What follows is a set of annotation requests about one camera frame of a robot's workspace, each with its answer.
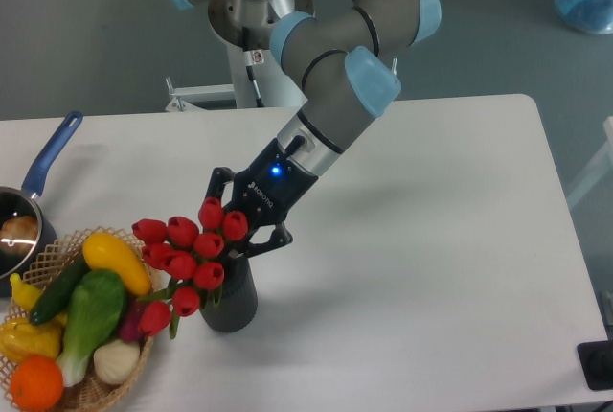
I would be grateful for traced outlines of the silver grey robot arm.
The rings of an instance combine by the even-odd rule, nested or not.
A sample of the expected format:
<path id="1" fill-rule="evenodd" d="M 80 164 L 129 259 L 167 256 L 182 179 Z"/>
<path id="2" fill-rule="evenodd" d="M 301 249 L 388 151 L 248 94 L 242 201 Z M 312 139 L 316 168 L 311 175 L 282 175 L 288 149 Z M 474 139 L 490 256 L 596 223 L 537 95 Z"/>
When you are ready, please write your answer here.
<path id="1" fill-rule="evenodd" d="M 268 51 L 306 102 L 243 171 L 214 169 L 200 215 L 207 229 L 223 218 L 224 246 L 214 257 L 250 258 L 286 246 L 294 204 L 382 115 L 401 85 L 387 60 L 438 30 L 440 0 L 352 0 L 320 21 L 305 0 L 174 0 L 209 7 L 212 29 L 239 48 L 245 76 Z"/>

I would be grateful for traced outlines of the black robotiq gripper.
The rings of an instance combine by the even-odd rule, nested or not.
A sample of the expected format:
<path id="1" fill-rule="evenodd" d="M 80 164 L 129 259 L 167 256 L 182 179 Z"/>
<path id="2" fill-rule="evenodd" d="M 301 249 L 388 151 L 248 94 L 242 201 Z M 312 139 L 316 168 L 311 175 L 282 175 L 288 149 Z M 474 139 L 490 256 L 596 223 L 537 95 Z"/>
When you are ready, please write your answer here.
<path id="1" fill-rule="evenodd" d="M 318 180 L 292 160 L 306 141 L 305 137 L 294 137 L 283 149 L 273 139 L 247 169 L 237 174 L 227 167 L 213 169 L 205 197 L 221 200 L 226 186 L 232 183 L 225 208 L 242 212 L 253 231 L 230 248 L 231 259 L 252 259 L 293 242 L 284 224 L 288 211 Z"/>

